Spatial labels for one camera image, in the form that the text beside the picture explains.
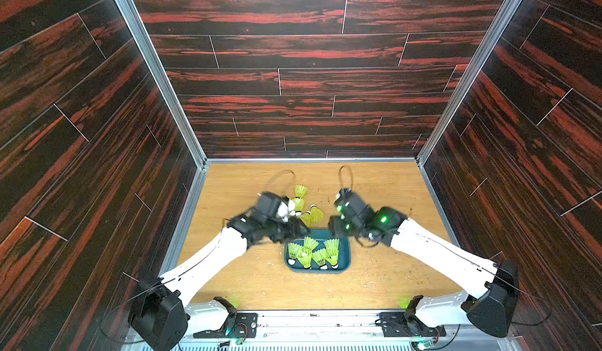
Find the wooden floor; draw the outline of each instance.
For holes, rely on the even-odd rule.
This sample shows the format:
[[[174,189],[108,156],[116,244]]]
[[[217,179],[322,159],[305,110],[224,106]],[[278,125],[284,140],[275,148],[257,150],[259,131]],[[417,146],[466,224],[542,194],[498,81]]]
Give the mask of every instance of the wooden floor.
[[[180,263],[207,244],[222,227],[222,219],[244,212],[257,200],[266,182],[291,169],[296,182],[308,187],[312,203],[326,213],[314,228],[327,228],[328,216],[340,188],[340,163],[211,165],[180,255]],[[423,227],[449,240],[425,182],[413,162],[351,163],[353,189],[375,210],[391,206]],[[267,190],[282,194],[292,175],[276,180]],[[292,187],[285,192],[292,197]],[[417,259],[383,245],[365,249],[351,241],[351,267],[339,275],[292,272],[281,244],[254,246],[218,273],[192,300],[225,297],[238,309],[344,309],[405,307],[415,295],[439,296],[460,290],[455,283]]]

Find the badminton shuttlecock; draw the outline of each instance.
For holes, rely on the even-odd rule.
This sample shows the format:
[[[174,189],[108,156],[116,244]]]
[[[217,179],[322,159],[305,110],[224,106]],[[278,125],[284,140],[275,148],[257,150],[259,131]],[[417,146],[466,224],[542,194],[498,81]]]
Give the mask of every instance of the badminton shuttlecock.
[[[324,242],[324,246],[326,247],[325,258],[330,265],[332,265],[333,269],[338,267],[338,245],[339,239],[333,238],[332,240],[327,240]]]
[[[305,239],[303,241],[303,252],[307,254],[311,253],[315,249],[315,247],[318,246],[318,244],[320,243],[315,241],[311,237],[305,236]]]
[[[309,209],[309,214],[311,215],[311,222],[317,223],[324,219],[324,212],[318,208],[315,204],[312,204]]]
[[[299,252],[301,252],[301,249],[303,249],[303,247],[299,244],[296,244],[296,243],[288,244],[288,264],[289,265],[295,265],[295,259],[299,255]]]
[[[312,255],[313,255],[312,252],[309,252],[309,253],[301,252],[301,254],[297,256],[297,259],[299,260],[301,265],[303,265],[303,267],[305,267],[305,269],[309,269],[311,267],[311,256]]]
[[[297,197],[293,198],[293,202],[295,203],[295,212],[302,212],[305,206],[305,199]]]
[[[295,185],[295,197],[303,198],[307,193],[307,187],[303,185]]]
[[[311,213],[310,212],[304,212],[302,215],[299,216],[299,219],[301,219],[301,221],[307,227],[309,227],[311,225]]]
[[[315,263],[317,263],[320,266],[320,270],[328,269],[328,266],[326,266],[325,255],[326,255],[325,249],[318,249],[311,255],[311,257],[315,261]]]

